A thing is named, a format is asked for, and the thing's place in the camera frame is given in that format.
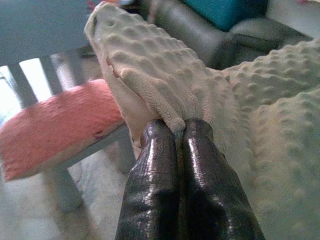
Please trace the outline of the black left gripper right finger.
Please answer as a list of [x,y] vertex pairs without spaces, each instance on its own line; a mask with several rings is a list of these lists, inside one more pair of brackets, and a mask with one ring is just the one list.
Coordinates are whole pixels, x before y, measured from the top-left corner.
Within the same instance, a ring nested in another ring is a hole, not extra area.
[[185,121],[182,140],[189,240],[266,240],[237,173],[202,119]]

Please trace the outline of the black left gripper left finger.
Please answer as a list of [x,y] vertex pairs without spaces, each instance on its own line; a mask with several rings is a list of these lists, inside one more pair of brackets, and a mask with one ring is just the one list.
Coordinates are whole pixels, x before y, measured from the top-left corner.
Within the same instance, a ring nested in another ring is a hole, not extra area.
[[180,187],[174,135],[162,120],[144,127],[125,185],[114,240],[176,240]]

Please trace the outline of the cream dotted plush pillow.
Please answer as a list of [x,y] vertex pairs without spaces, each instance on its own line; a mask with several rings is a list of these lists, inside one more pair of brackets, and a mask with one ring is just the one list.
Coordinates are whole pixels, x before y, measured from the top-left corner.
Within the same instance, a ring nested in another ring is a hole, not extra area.
[[320,38],[224,70],[106,2],[84,28],[132,141],[198,117],[236,171],[266,240],[320,240]]

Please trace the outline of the grey leather sofa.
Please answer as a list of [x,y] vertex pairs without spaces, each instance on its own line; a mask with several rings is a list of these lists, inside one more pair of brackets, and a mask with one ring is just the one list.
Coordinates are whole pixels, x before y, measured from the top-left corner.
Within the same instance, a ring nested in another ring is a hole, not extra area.
[[149,23],[183,41],[206,66],[216,70],[251,62],[285,45],[312,40],[267,17],[249,18],[223,31],[181,0],[141,0],[140,6]]

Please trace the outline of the pink seat cushion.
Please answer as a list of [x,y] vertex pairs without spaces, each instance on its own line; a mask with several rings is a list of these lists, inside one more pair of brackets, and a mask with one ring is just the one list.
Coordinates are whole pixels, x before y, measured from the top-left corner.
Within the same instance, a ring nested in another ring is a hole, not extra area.
[[30,177],[100,141],[124,120],[104,79],[23,109],[0,128],[4,178]]

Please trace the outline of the teal cushion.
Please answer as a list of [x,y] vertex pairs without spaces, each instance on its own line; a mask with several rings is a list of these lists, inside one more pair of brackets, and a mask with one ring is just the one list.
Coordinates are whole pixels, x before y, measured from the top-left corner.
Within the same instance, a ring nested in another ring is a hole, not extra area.
[[264,16],[269,0],[182,0],[222,31],[237,23]]

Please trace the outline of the light blue child chair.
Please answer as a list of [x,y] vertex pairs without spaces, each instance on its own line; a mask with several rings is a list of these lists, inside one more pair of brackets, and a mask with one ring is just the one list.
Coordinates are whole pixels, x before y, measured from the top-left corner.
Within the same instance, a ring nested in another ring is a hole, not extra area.
[[[0,0],[0,67],[8,67],[12,75],[21,111],[91,81],[85,78],[80,55],[80,48],[88,43],[83,33],[88,15],[88,0]],[[63,212],[74,211],[82,203],[69,167],[113,143],[118,143],[118,169],[128,172],[135,156],[125,122],[64,162],[41,171],[52,179]]]

